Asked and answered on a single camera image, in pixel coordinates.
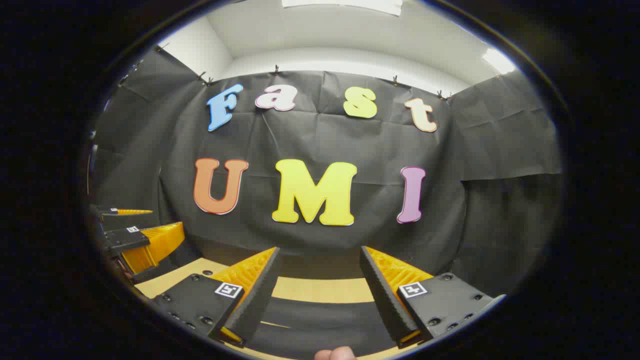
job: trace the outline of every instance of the letter f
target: letter f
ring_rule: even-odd
[[[235,94],[242,90],[243,86],[236,84],[207,101],[207,105],[211,110],[209,131],[214,131],[231,120],[231,114],[228,114],[226,109],[233,110],[236,107],[237,98]]]

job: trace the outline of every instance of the finger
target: finger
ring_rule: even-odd
[[[350,347],[339,347],[331,352],[329,360],[357,360]]]
[[[316,356],[314,356],[314,360],[329,360],[331,356],[331,350],[320,350],[316,352]]]

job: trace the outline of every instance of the yellow letter m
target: yellow letter m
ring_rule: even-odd
[[[282,179],[280,201],[278,209],[273,212],[273,220],[297,222],[298,214],[293,210],[293,201],[296,199],[306,222],[314,221],[320,207],[326,201],[324,213],[320,215],[320,223],[342,226],[353,224],[349,201],[351,179],[358,172],[354,164],[332,163],[317,186],[301,160],[280,160],[276,163],[276,169]]]

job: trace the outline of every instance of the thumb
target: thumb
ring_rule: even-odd
[[[329,360],[357,360],[350,347],[339,347],[331,352]]]

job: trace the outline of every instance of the black paper sheet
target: black paper sheet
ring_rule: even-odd
[[[208,132],[206,102],[238,83],[244,90],[237,94],[231,121]],[[256,97],[275,84],[298,89],[293,110],[256,108]],[[344,92],[351,86],[373,90],[375,117],[344,113]],[[404,102],[415,97],[433,108],[434,133],[414,126]],[[182,255],[167,258],[168,271],[200,256],[232,265],[277,246],[281,276],[359,278],[358,249],[367,245],[431,274],[451,271],[496,296],[511,291],[539,259],[560,205],[555,127],[517,71],[444,101],[382,79],[319,71],[284,69],[277,76],[253,74],[203,86],[183,64],[154,51],[115,92],[96,130],[95,202],[152,209],[160,224],[184,222],[187,245],[177,250]],[[216,199],[226,187],[224,162],[249,163],[232,212],[213,215],[195,204],[199,158],[220,161],[211,190]],[[282,159],[303,160],[316,182],[333,162],[354,164],[355,223],[272,220],[280,193],[275,164]],[[404,195],[400,170],[408,166],[426,171],[422,218],[398,224]],[[373,303],[293,303],[272,299],[263,320],[299,329],[296,335],[262,324],[248,347],[310,357],[317,344],[334,338],[336,346],[351,345],[359,356],[394,346]],[[340,314],[355,316],[348,328],[327,321]],[[323,330],[327,326],[335,329],[333,338]],[[296,341],[287,340],[292,336]]]

